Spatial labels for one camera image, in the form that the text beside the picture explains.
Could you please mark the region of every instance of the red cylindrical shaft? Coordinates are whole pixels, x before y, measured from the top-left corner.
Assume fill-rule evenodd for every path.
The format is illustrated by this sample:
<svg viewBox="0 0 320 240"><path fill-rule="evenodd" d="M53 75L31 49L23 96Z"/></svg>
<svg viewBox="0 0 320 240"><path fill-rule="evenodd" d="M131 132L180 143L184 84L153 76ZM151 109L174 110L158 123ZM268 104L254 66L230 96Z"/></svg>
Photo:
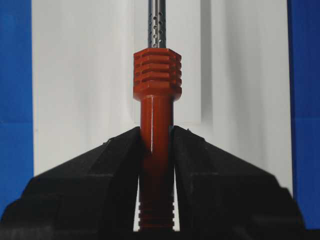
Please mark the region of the red cylindrical shaft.
<svg viewBox="0 0 320 240"><path fill-rule="evenodd" d="M139 176L140 230L172 230L174 170L169 127L181 89L181 56L168 48L134 54L133 97L141 102L141 137L145 146Z"/></svg>
<svg viewBox="0 0 320 240"><path fill-rule="evenodd" d="M151 95L141 100L141 137L145 155L140 174L140 229L173 226L173 164L169 158L169 127L173 98Z"/></svg>

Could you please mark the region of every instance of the perforated metal tube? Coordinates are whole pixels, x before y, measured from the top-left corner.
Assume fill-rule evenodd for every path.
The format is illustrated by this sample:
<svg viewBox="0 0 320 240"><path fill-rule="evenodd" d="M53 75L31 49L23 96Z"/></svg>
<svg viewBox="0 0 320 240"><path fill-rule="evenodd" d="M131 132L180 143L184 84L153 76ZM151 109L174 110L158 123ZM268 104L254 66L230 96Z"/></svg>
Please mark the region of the perforated metal tube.
<svg viewBox="0 0 320 240"><path fill-rule="evenodd" d="M148 48L166 47L166 0L149 0Z"/></svg>

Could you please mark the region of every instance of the black plastic jaw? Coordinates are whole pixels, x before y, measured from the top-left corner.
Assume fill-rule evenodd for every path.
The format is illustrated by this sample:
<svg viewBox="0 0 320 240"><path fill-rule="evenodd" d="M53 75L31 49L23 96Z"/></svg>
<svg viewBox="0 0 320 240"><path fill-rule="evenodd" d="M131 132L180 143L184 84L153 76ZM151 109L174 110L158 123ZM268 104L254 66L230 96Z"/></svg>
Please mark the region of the black plastic jaw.
<svg viewBox="0 0 320 240"><path fill-rule="evenodd" d="M135 127L32 178L6 208L0 239L306 239L273 175L189 130L175 126L171 136L180 232L132 232L144 151Z"/></svg>

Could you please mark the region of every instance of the blue panel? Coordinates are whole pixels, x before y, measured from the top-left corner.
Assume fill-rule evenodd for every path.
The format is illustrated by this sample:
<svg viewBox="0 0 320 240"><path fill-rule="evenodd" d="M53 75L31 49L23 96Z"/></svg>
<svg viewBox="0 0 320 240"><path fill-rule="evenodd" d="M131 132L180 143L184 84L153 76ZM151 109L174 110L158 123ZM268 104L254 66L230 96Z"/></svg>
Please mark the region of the blue panel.
<svg viewBox="0 0 320 240"><path fill-rule="evenodd" d="M0 215L33 176L31 0L0 0Z"/></svg>
<svg viewBox="0 0 320 240"><path fill-rule="evenodd" d="M320 229L320 1L288 0L293 194Z"/></svg>

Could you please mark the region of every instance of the white backdrop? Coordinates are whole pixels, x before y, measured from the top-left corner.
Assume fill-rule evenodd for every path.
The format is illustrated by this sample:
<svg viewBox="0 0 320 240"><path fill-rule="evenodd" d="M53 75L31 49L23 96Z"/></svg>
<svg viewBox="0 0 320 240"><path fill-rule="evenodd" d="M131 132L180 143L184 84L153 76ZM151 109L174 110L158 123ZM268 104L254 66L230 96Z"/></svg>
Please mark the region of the white backdrop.
<svg viewBox="0 0 320 240"><path fill-rule="evenodd" d="M34 174L139 125L133 53L147 0L33 0ZM176 125L292 191L286 0L167 0L182 55Z"/></svg>

